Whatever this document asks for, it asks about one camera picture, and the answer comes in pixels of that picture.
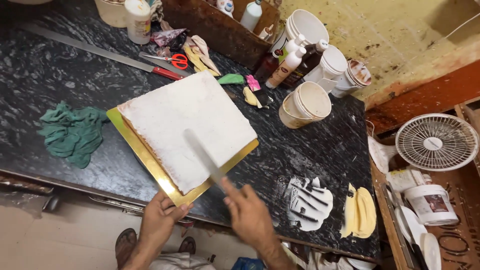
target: foot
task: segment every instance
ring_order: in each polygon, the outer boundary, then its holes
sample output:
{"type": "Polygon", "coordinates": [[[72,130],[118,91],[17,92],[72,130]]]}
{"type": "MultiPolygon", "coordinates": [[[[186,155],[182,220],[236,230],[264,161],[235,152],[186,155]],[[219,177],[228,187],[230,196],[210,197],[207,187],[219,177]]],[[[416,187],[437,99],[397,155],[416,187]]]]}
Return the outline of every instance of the foot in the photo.
{"type": "Polygon", "coordinates": [[[180,244],[179,253],[188,252],[190,255],[194,255],[196,249],[195,239],[187,236],[180,244]]]}
{"type": "Polygon", "coordinates": [[[115,257],[117,258],[118,269],[122,269],[127,263],[130,254],[137,245],[137,234],[132,228],[121,232],[115,244],[115,257]]]}

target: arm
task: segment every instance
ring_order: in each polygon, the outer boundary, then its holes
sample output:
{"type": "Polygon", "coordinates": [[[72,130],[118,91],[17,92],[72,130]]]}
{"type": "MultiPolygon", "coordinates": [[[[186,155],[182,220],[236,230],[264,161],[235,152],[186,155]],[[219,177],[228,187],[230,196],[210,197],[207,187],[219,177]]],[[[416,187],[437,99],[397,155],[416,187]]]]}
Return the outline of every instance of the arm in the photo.
{"type": "Polygon", "coordinates": [[[281,242],[275,236],[272,219],[265,203],[250,185],[241,190],[225,177],[222,185],[228,197],[224,199],[231,214],[232,228],[245,243],[252,246],[272,270],[295,270],[281,242]]]}
{"type": "Polygon", "coordinates": [[[123,270],[146,270],[160,254],[173,232],[173,226],[193,208],[175,207],[163,191],[159,191],[144,208],[137,246],[132,251],[123,270]]]}

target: man's right hand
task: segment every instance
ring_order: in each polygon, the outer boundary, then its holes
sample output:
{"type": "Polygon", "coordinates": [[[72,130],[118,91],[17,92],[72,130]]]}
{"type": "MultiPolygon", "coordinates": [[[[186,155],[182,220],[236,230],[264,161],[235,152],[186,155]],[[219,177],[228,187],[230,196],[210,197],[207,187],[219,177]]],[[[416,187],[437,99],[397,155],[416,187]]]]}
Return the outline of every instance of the man's right hand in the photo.
{"type": "Polygon", "coordinates": [[[226,177],[222,186],[227,194],[224,202],[231,214],[232,228],[238,237],[260,254],[269,269],[295,269],[275,236],[267,206],[253,188],[247,184],[238,190],[226,177]]]}

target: red knife handle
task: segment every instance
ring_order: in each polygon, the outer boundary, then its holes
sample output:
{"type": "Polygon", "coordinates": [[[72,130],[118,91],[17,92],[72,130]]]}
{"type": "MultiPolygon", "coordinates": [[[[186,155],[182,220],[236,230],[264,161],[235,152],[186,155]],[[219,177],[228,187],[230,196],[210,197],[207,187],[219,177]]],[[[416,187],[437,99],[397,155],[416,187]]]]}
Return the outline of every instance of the red knife handle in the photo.
{"type": "Polygon", "coordinates": [[[153,68],[152,72],[156,73],[156,74],[159,74],[159,75],[162,75],[162,76],[165,76],[165,77],[167,77],[169,79],[172,79],[172,80],[175,80],[175,81],[178,81],[178,80],[181,80],[181,79],[185,78],[184,76],[179,75],[175,72],[172,72],[170,70],[166,70],[166,69],[163,69],[163,68],[159,68],[159,67],[153,68]]]}

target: countertop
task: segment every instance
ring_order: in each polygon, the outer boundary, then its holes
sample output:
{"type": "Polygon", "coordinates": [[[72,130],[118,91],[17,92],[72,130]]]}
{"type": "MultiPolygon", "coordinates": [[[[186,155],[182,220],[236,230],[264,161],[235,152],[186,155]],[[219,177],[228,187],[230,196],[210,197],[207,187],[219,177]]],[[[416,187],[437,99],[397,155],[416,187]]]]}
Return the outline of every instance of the countertop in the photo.
{"type": "MultiPolygon", "coordinates": [[[[137,46],[126,29],[113,28],[98,16],[92,0],[54,0],[39,6],[0,4],[2,18],[22,18],[57,33],[149,63],[138,57],[154,54],[156,45],[137,46]]],[[[140,205],[157,192],[158,185],[135,159],[132,150],[109,123],[104,141],[87,168],[80,170],[49,155],[43,145],[39,118],[64,100],[73,108],[95,106],[108,110],[172,80],[115,62],[71,46],[14,28],[4,20],[0,30],[0,170],[26,175],[90,193],[107,195],[140,205]]],[[[248,75],[250,71],[211,52],[222,73],[248,75]]],[[[308,243],[367,260],[380,257],[378,229],[370,238],[340,238],[348,184],[373,195],[363,102],[330,95],[332,112],[324,120],[292,130],[278,117],[283,98],[291,91],[269,90],[270,109],[257,109],[242,100],[240,85],[227,85],[235,102],[258,134],[260,145],[228,177],[237,185],[251,184],[267,204],[276,232],[308,243]],[[290,227],[284,194],[294,176],[319,177],[334,196],[330,216],[317,231],[290,227]]],[[[195,201],[191,216],[229,225],[224,195],[214,186],[195,201]]]]}

